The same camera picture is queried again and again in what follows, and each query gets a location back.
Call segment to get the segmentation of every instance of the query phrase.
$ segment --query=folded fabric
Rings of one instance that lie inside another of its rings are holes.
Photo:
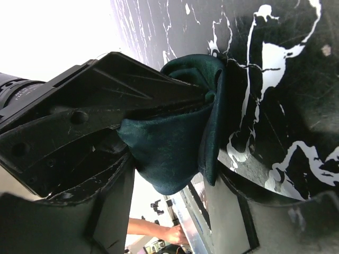
[[[225,66],[212,56],[189,55],[170,61],[161,72],[204,87],[205,105],[194,112],[146,121],[124,119],[118,135],[129,146],[141,176],[159,193],[182,190],[198,172],[214,185],[225,111]]]

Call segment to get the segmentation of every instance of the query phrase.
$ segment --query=black cylindrical motor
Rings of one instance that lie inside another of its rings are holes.
[[[44,83],[0,73],[0,110],[33,93]]]

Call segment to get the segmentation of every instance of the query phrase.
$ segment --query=cloth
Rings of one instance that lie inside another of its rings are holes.
[[[189,55],[168,62],[161,73],[205,88],[205,105],[147,121],[124,119],[118,135],[129,146],[140,175],[159,193],[182,190],[198,172],[214,185],[225,111],[225,66],[212,56]]]

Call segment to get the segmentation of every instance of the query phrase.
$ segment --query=scratched black surface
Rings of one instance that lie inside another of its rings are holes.
[[[301,200],[324,190],[338,191],[338,2],[111,0],[111,5],[123,52],[157,70],[192,53],[221,53],[228,58],[227,128],[219,155],[223,164],[261,186]],[[320,19],[312,31],[317,10]],[[302,50],[294,56],[289,50],[297,45]],[[264,47],[270,47],[265,56]],[[274,75],[282,67],[286,70],[280,81],[262,94],[263,73],[279,80]],[[250,95],[240,128],[247,75]],[[259,122],[253,128],[256,117]],[[247,156],[243,162],[235,160],[237,167],[227,144]]]

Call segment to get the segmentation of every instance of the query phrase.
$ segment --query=human arm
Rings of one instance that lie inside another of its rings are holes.
[[[169,228],[149,221],[130,218],[127,234],[148,235],[172,244],[189,244],[180,225]]]

